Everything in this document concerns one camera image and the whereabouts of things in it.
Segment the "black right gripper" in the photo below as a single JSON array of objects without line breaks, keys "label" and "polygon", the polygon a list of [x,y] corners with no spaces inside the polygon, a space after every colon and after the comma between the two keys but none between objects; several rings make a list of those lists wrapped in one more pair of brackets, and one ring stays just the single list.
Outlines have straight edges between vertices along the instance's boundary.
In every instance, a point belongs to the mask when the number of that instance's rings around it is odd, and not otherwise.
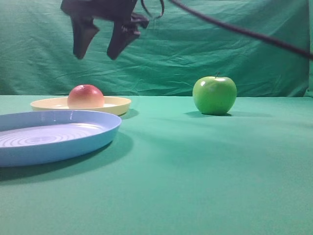
[{"label": "black right gripper", "polygon": [[144,29],[149,19],[133,13],[135,0],[64,0],[61,10],[70,16],[73,31],[73,55],[84,58],[90,43],[99,28],[94,24],[95,18],[114,22],[111,41],[107,55],[115,60],[120,53],[141,35],[138,27]]}]

